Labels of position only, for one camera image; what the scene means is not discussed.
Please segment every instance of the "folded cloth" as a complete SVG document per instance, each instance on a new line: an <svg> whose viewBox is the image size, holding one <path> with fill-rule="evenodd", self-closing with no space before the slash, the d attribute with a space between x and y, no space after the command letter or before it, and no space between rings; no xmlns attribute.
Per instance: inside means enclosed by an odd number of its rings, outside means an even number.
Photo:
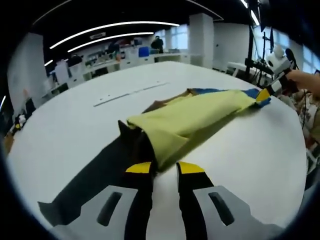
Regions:
<svg viewBox="0 0 320 240"><path fill-rule="evenodd" d="M254 96L259 91L255 89L193 88L188 91L195 96L183 93L179 99L160 102L156 110L127 119L131 128L140 128L146 133L160 172L210 138L237 113L253 105L263 107L270 101L256 102Z"/></svg>

